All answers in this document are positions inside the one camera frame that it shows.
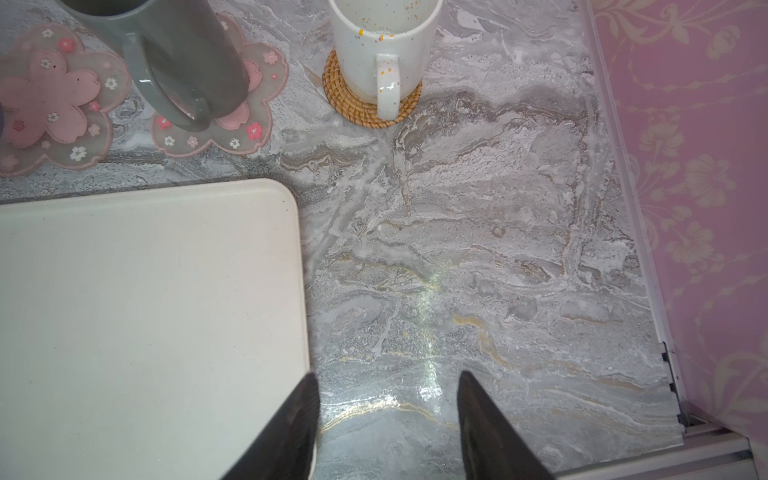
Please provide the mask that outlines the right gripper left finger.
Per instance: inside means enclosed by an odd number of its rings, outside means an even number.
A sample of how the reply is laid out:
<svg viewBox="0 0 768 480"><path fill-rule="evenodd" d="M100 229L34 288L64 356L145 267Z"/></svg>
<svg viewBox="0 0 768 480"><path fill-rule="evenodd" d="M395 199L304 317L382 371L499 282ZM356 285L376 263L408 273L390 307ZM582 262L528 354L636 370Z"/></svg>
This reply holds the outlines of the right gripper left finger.
<svg viewBox="0 0 768 480"><path fill-rule="evenodd" d="M307 373L223 479L310 479L319 415L318 380Z"/></svg>

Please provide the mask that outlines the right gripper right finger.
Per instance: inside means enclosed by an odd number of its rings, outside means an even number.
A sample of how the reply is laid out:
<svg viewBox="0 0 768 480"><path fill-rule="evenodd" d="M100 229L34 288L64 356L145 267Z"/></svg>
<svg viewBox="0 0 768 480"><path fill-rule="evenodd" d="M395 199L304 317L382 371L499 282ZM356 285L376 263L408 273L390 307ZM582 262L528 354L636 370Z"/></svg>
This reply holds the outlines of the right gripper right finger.
<svg viewBox="0 0 768 480"><path fill-rule="evenodd" d="M467 479L555 479L467 370L459 378L457 406Z"/></svg>

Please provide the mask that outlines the pink flower coaster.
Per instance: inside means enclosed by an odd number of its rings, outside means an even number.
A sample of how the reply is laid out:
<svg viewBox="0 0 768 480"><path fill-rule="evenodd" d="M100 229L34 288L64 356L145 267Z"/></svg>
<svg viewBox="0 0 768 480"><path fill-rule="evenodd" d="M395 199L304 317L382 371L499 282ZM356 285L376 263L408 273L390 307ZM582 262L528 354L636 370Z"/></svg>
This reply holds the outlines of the pink flower coaster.
<svg viewBox="0 0 768 480"><path fill-rule="evenodd" d="M214 120L202 132L188 132L165 117L154 114L151 137L169 157L183 158L215 146L235 155L248 155L264 146L273 126L269 102L285 87L289 66L285 55L266 43L248 43L234 18L217 16L229 40L244 62L249 77L248 94L231 114Z"/></svg>
<svg viewBox="0 0 768 480"><path fill-rule="evenodd" d="M131 87L117 55L87 50L61 24L28 29L1 57L1 175L45 163L79 170L105 159L114 136L109 113Z"/></svg>

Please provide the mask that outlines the rattan woven round coaster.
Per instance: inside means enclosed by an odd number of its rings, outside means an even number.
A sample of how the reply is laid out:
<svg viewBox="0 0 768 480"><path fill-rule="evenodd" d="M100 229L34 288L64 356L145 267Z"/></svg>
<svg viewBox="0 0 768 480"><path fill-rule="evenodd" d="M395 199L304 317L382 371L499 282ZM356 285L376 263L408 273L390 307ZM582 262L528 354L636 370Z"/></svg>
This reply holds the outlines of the rattan woven round coaster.
<svg viewBox="0 0 768 480"><path fill-rule="evenodd" d="M365 103L353 95L343 78L334 50L327 58L322 85L330 105L346 120L365 128L383 129L402 122L415 110L421 97L423 83L420 82L417 88L401 102L398 117L390 121L381 120L377 116L376 105Z"/></svg>

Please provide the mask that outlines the grey mug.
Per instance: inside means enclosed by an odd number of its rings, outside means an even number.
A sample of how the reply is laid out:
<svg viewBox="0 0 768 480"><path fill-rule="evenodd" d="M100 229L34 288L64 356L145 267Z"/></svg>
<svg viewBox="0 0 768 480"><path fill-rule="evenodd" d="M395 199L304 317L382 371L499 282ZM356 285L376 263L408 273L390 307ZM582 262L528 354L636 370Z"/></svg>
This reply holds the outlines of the grey mug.
<svg viewBox="0 0 768 480"><path fill-rule="evenodd" d="M237 50L207 1L61 1L124 59L144 99L173 125L206 130L248 93Z"/></svg>

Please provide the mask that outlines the white mug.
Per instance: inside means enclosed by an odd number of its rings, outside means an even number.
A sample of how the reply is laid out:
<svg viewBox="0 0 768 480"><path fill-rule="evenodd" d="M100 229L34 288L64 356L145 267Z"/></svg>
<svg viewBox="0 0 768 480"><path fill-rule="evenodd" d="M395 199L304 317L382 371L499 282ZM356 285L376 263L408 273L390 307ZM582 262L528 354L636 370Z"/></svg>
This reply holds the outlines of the white mug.
<svg viewBox="0 0 768 480"><path fill-rule="evenodd" d="M442 0L330 0L333 41L351 93L394 121L422 81Z"/></svg>

